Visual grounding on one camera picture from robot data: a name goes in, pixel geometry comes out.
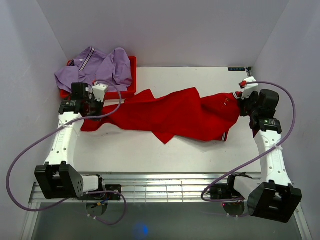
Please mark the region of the red trousers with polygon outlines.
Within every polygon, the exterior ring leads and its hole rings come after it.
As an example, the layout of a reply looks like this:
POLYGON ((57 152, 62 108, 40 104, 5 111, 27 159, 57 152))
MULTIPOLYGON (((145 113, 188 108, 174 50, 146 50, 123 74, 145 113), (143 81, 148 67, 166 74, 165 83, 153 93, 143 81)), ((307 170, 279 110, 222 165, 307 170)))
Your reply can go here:
POLYGON ((81 131, 94 132, 112 124, 122 130, 152 132, 163 144, 175 136, 225 142, 240 117, 241 95, 237 91, 200 97, 192 87, 155 98, 147 89, 125 100, 110 116, 85 120, 81 131))

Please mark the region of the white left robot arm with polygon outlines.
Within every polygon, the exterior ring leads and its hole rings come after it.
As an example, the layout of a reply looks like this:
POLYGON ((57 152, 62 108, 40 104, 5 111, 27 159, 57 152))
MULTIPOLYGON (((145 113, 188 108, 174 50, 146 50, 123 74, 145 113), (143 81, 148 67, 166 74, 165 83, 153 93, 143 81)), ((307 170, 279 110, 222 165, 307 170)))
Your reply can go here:
POLYGON ((95 200, 106 195, 106 187, 99 176, 81 175, 74 167, 78 137, 83 117, 102 113, 108 86, 96 83, 72 83, 71 94, 62 100, 58 110, 58 127, 51 151, 43 165, 35 168, 36 180, 46 199, 80 198, 89 193, 95 200))

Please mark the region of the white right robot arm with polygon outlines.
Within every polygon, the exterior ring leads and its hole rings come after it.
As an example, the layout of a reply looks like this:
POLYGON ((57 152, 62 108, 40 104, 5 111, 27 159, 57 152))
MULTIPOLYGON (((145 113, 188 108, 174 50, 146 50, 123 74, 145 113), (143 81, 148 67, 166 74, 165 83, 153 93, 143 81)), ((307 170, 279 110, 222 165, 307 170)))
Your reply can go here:
POLYGON ((302 200, 300 189, 293 187, 281 148, 282 127, 274 116, 279 103, 278 93, 268 89, 254 91, 241 101, 243 116, 249 116, 249 126, 260 158, 261 184, 245 173, 228 177, 226 194, 247 201, 250 216, 287 223, 302 200))

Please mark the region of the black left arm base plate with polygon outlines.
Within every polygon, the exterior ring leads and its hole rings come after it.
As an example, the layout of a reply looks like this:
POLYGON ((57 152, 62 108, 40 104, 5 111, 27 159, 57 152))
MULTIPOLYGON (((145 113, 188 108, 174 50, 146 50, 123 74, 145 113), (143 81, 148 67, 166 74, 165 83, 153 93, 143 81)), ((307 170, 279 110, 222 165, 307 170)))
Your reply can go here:
MULTIPOLYGON (((122 192, 122 185, 120 184, 106 184, 100 187, 98 190, 99 191, 111 191, 111 192, 117 192, 121 193, 122 192)), ((99 194, 85 194, 78 198, 79 201, 119 201, 121 199, 121 196, 118 195, 117 193, 99 193, 99 194)))

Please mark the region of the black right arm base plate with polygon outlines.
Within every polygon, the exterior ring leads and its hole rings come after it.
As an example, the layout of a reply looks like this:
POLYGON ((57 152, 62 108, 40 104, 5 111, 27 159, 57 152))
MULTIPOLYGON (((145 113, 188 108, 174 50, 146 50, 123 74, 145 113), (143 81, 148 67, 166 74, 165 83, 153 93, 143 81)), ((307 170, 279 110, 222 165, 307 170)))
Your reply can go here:
POLYGON ((242 202, 245 198, 233 187, 226 183, 218 183, 210 187, 205 192, 211 200, 220 200, 221 202, 242 202))

